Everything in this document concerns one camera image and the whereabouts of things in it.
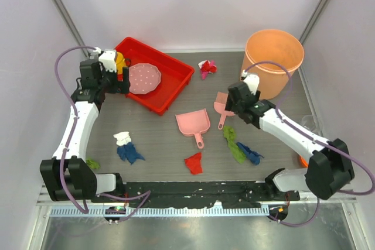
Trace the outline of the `pink hand brush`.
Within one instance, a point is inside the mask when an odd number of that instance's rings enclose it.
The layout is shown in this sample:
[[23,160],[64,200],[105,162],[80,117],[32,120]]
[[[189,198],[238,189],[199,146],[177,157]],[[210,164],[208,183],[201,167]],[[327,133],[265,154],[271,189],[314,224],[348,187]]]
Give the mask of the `pink hand brush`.
[[218,129],[222,130],[224,127],[224,123],[227,117],[235,116],[235,113],[231,111],[226,111],[226,102],[227,102],[228,94],[223,92],[218,92],[215,102],[214,102],[214,110],[220,114],[220,120],[218,124]]

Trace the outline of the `pink dustpan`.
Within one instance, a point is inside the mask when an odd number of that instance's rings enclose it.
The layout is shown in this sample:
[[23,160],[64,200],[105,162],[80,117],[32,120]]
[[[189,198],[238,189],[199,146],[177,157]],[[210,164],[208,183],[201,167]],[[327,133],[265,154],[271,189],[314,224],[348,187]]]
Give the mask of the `pink dustpan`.
[[175,115],[180,132],[184,136],[193,136],[197,147],[204,148],[202,135],[210,128],[210,120],[206,109]]

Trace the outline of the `red and white paper scrap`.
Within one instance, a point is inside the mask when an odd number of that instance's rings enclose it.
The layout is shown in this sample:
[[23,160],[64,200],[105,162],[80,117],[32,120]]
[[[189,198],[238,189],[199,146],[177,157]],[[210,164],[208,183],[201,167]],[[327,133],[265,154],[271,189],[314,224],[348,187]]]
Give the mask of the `red and white paper scrap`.
[[214,60],[201,61],[200,63],[198,63],[198,67],[202,80],[205,80],[209,74],[214,74],[217,71]]

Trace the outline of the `dark blue paper scrap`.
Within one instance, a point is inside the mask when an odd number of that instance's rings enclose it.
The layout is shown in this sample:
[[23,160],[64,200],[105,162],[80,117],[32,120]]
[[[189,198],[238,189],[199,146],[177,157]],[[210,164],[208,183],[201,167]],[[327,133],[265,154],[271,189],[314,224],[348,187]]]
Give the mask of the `dark blue paper scrap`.
[[132,142],[119,146],[117,148],[117,154],[122,161],[128,161],[130,165],[133,165],[138,159],[145,160],[145,158],[137,152]]

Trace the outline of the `orange plastic bucket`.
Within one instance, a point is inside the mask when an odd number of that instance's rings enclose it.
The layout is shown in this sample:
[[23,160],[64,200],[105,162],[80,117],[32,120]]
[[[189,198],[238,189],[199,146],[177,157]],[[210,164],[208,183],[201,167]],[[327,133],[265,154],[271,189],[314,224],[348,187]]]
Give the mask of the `orange plastic bucket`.
[[293,35],[277,29],[260,30],[247,40],[241,71],[257,74],[260,98],[271,100],[301,66],[304,55],[302,44]]

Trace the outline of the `small green paper scrap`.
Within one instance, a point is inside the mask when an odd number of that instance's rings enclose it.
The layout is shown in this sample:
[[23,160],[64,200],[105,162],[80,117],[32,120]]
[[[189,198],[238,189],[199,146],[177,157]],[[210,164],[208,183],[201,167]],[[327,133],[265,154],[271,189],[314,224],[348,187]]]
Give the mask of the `small green paper scrap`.
[[100,168],[100,164],[90,158],[86,159],[86,164],[91,170],[98,170]]

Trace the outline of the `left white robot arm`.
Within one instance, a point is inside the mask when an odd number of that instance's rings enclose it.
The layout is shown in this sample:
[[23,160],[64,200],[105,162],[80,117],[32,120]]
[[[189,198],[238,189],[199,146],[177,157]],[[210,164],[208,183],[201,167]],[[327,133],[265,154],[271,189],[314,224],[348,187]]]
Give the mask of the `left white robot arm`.
[[119,173],[94,173],[86,163],[92,127],[107,93],[127,94],[129,81],[118,79],[116,59],[88,59],[80,63],[77,88],[71,95],[69,121],[52,158],[43,160],[40,173],[53,201],[91,200],[103,194],[111,202],[124,198]]

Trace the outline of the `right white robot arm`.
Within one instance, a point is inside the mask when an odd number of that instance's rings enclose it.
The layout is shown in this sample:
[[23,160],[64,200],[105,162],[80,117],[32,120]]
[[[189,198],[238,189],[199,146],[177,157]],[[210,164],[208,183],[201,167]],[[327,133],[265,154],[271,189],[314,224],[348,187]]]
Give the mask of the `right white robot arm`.
[[260,100],[260,92],[252,93],[241,81],[228,87],[226,109],[247,124],[267,132],[308,162],[306,169],[279,169],[268,176],[265,195],[280,199],[287,191],[310,191],[327,200],[354,179],[354,169],[346,158],[344,141],[330,141],[294,122],[268,100]]

